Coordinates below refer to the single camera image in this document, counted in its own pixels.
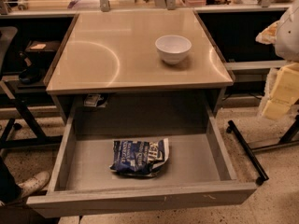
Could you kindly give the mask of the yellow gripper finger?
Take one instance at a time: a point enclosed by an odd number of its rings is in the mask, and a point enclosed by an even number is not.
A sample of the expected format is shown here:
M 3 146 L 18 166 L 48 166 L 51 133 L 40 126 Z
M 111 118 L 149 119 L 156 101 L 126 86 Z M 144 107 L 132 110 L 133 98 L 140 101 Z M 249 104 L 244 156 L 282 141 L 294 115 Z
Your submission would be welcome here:
M 299 100 L 299 63 L 288 63 L 279 69 L 271 68 L 267 76 L 261 115 L 280 119 Z

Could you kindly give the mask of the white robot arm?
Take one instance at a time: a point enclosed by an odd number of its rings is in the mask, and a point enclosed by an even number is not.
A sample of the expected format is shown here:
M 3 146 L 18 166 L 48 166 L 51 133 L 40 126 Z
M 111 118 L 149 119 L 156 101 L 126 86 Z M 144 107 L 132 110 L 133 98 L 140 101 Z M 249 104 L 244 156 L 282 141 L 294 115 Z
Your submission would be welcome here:
M 295 0 L 278 21 L 273 22 L 255 40 L 275 48 L 286 64 L 271 70 L 260 108 L 267 119 L 282 118 L 299 100 L 299 0 Z

